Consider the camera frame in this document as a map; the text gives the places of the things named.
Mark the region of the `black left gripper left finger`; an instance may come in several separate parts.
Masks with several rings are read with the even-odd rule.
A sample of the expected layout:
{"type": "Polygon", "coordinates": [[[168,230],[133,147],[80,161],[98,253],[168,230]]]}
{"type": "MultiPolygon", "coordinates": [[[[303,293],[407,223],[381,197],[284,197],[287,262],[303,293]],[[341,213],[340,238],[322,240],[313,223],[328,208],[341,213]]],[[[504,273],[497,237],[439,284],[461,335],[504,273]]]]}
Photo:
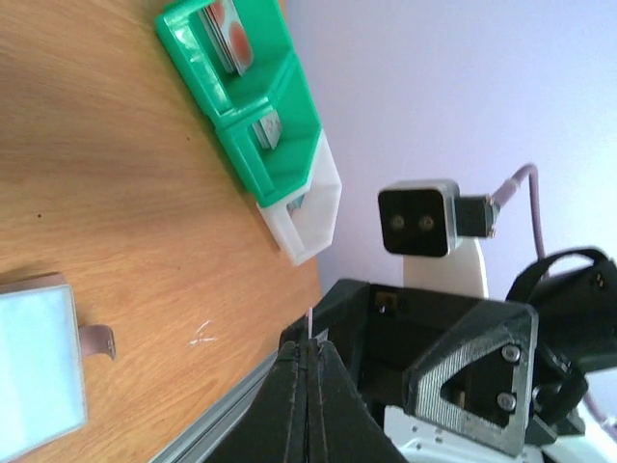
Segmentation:
{"type": "Polygon", "coordinates": [[[255,399],[208,462],[305,462],[308,344],[286,342],[255,399]]]}

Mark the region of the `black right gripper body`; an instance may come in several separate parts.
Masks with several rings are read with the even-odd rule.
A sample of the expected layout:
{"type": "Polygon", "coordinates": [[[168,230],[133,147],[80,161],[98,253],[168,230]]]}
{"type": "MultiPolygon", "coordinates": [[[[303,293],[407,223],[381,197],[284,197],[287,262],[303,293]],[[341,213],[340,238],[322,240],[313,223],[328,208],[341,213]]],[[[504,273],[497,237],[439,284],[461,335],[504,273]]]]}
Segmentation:
{"type": "Polygon", "coordinates": [[[388,406],[492,449],[551,444],[584,430],[587,383],[564,324],[528,297],[505,301],[356,280],[337,282],[311,319],[372,415],[388,406]]]}

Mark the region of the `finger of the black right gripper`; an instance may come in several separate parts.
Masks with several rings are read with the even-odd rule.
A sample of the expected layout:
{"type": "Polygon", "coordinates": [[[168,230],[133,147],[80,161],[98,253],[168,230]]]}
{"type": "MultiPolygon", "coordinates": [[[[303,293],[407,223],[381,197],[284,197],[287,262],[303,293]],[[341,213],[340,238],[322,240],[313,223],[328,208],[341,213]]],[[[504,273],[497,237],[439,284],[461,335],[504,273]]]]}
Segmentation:
{"type": "Polygon", "coordinates": [[[404,371],[404,411],[519,455],[537,333],[538,315],[527,305],[476,304],[404,371]]]}

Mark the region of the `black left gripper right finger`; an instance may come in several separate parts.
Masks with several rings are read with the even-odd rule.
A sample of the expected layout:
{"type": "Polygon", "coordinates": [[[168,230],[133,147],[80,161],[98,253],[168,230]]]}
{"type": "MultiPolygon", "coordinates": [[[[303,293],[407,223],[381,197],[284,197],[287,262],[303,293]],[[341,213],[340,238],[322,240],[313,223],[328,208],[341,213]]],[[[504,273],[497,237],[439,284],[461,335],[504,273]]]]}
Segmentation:
{"type": "Polygon", "coordinates": [[[334,345],[307,342],[308,462],[403,462],[368,413],[334,345]]]}

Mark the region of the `pink leather card holder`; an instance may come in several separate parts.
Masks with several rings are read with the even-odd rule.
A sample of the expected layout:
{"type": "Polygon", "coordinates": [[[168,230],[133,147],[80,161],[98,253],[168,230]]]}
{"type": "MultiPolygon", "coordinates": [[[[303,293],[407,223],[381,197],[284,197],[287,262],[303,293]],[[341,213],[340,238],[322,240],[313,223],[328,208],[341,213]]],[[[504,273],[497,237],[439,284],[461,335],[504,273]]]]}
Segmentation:
{"type": "Polygon", "coordinates": [[[12,462],[88,421],[83,359],[114,359],[112,328],[78,325],[73,291],[51,273],[1,286],[1,460],[12,462]]]}

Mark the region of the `white card red drawings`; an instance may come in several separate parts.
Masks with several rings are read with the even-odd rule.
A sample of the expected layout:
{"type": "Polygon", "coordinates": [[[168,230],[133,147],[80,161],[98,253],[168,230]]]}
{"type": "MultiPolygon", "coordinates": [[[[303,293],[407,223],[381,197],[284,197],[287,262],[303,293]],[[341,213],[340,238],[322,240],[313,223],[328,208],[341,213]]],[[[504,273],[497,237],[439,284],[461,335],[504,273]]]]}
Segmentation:
{"type": "Polygon", "coordinates": [[[308,340],[313,338],[313,307],[309,307],[306,314],[308,340]]]}

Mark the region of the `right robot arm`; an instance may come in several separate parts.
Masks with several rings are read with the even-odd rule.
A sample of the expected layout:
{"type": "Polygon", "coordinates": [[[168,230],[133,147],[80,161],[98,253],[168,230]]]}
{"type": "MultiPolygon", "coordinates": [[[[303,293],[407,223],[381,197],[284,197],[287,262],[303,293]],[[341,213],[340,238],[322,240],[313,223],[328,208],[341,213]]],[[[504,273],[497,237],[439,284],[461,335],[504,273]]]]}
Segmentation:
{"type": "Polygon", "coordinates": [[[539,415],[553,423],[582,397],[585,367],[616,362],[612,327],[615,264],[600,250],[581,255],[599,274],[549,279],[548,256],[529,265],[504,301],[356,280],[334,285],[316,309],[324,342],[296,321],[281,347],[300,362],[296,397],[307,400],[308,456],[315,462],[400,462],[377,415],[388,405],[474,443],[514,456],[523,449],[532,391],[563,381],[539,415]]]}

